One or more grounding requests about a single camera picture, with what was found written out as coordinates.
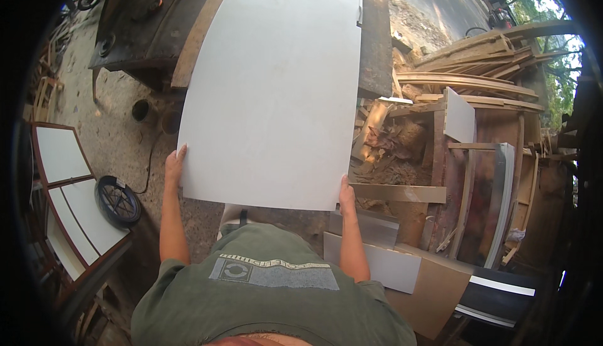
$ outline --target concrete floor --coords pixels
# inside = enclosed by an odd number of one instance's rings
[[[87,67],[94,51],[101,11],[102,4],[90,11],[80,11],[72,20],[71,40],[58,70],[58,77],[65,85],[64,91],[58,95],[51,122],[76,128],[96,176],[119,177],[137,192],[144,189],[149,152],[154,139],[158,138],[151,160],[148,190],[139,195],[144,213],[134,229],[134,245],[109,280],[127,315],[157,277],[164,164],[177,143],[177,136],[167,136],[156,127],[136,124],[131,109],[139,99],[152,101],[160,113],[179,105],[154,101],[147,87],[123,72],[105,69],[97,79],[99,102],[94,104],[92,71]],[[184,199],[182,192],[180,198],[191,260],[198,263],[207,257],[215,242],[224,205]],[[268,208],[259,212],[263,221],[295,231],[322,254],[322,232],[328,213]]]

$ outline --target hand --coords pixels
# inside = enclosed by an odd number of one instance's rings
[[[356,214],[356,196],[354,188],[348,183],[347,175],[341,178],[340,212],[342,215]]]
[[[177,189],[180,186],[180,176],[182,176],[182,162],[186,156],[186,143],[182,145],[176,157],[176,150],[174,150],[167,159],[165,159],[165,187]]]

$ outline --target workbench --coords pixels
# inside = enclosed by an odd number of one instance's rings
[[[124,71],[153,90],[156,98],[184,100],[199,49],[221,2],[106,0],[89,68]],[[388,0],[362,0],[362,7],[358,97],[389,97]]]

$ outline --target black cable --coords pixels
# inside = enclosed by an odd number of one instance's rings
[[[153,144],[151,145],[151,152],[149,153],[149,166],[147,168],[147,184],[145,184],[145,190],[141,191],[141,192],[135,192],[136,194],[146,193],[147,189],[149,188],[149,178],[151,177],[151,158],[153,157],[153,150],[155,149],[155,143],[157,143],[161,134],[162,134],[162,132],[157,133],[157,136],[155,137],[155,140],[153,141]]]

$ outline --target tree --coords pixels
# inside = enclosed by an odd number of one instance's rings
[[[506,0],[518,24],[565,19],[567,14],[561,0]],[[543,118],[543,125],[560,128],[562,114],[572,112],[576,89],[575,78],[581,68],[582,48],[579,37],[563,35],[539,37],[543,52],[576,50],[577,53],[561,56],[545,65],[546,86],[549,93],[549,114]]]

